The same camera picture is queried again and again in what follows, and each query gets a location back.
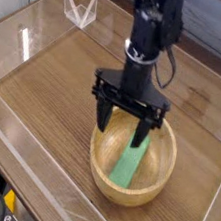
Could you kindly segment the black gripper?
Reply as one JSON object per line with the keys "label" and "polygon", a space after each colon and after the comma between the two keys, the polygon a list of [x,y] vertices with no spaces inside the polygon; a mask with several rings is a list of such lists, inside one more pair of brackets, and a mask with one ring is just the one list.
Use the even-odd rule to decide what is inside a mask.
{"label": "black gripper", "polygon": [[152,70],[156,64],[140,64],[127,59],[122,70],[98,68],[92,94],[97,100],[97,126],[104,132],[113,107],[138,118],[139,123],[131,147],[140,146],[150,129],[161,128],[169,111],[168,100],[153,84]]}

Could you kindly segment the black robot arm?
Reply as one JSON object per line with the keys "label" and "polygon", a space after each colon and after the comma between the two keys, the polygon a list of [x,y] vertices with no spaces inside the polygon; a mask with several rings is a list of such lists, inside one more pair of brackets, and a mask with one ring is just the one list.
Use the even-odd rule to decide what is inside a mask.
{"label": "black robot arm", "polygon": [[134,0],[134,23],[125,41],[122,70],[95,71],[93,94],[97,100],[97,126],[104,131],[115,106],[139,118],[132,146],[140,146],[147,133],[163,124],[170,103],[160,92],[169,83],[159,79],[158,59],[166,52],[176,67],[172,45],[182,33],[184,0]]}

